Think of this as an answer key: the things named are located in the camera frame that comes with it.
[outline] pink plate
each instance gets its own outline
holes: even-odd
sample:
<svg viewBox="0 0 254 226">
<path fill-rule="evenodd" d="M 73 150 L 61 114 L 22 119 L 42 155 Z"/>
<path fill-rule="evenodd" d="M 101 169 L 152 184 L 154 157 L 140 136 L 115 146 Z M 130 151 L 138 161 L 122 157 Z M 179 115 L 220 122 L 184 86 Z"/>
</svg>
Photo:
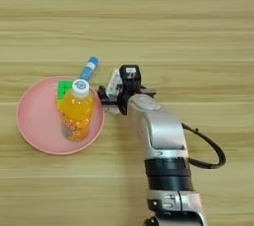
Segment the pink plate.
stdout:
<svg viewBox="0 0 254 226">
<path fill-rule="evenodd" d="M 88 136 L 81 142 L 68 140 L 61 131 L 60 114 L 56 109 L 58 80 L 52 77 L 32 86 L 22 97 L 17 110 L 17 123 L 22 136 L 36 149 L 54 155 L 67 155 L 83 150 L 99 135 L 104 124 L 104 111 L 95 90 L 96 99 Z"/>
</svg>

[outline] orange liquid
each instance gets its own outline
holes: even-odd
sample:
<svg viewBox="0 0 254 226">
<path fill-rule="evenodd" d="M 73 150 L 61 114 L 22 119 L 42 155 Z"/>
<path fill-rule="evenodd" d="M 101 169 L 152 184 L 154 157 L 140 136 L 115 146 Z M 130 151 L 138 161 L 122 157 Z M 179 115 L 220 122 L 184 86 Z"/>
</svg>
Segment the orange liquid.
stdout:
<svg viewBox="0 0 254 226">
<path fill-rule="evenodd" d="M 95 101 L 91 94 L 84 99 L 78 99 L 70 91 L 63 101 L 63 134 L 72 141 L 85 139 L 94 108 Z"/>
</svg>

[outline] blue marker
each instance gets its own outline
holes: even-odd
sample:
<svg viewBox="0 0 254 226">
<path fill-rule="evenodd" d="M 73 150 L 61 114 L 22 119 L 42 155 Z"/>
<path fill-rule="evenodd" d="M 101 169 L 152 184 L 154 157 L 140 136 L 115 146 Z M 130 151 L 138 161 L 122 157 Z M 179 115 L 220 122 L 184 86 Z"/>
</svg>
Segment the blue marker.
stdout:
<svg viewBox="0 0 254 226">
<path fill-rule="evenodd" d="M 99 59 L 96 57 L 92 57 L 87 63 L 84 71 L 80 75 L 80 79 L 84 79 L 86 81 L 90 81 L 92 75 L 96 71 L 99 66 Z"/>
</svg>

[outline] wooden table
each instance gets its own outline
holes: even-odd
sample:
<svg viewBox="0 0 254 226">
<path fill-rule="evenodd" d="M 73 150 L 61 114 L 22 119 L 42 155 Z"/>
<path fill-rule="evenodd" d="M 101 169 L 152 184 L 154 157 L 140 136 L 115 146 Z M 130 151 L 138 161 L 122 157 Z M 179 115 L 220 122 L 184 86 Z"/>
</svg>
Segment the wooden table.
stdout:
<svg viewBox="0 0 254 226">
<path fill-rule="evenodd" d="M 18 101 L 34 82 L 78 76 L 91 56 L 137 63 L 143 83 L 187 124 L 219 141 L 218 170 L 192 168 L 209 225 L 252 226 L 254 0 L 0 0 L 0 220 L 3 226 L 135 226 L 149 216 L 143 152 L 125 117 L 67 157 L 20 136 Z M 190 154 L 216 160 L 187 135 Z"/>
</svg>

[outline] orange juice bottle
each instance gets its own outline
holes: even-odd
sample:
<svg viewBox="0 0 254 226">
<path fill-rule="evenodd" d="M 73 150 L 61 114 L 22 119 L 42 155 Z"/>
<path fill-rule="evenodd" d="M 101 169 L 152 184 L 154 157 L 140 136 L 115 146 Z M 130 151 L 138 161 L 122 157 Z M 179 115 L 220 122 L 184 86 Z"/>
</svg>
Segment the orange juice bottle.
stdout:
<svg viewBox="0 0 254 226">
<path fill-rule="evenodd" d="M 72 141 L 82 141 L 89 132 L 95 100 L 90 93 L 89 83 L 78 79 L 63 100 L 63 134 Z"/>
</svg>

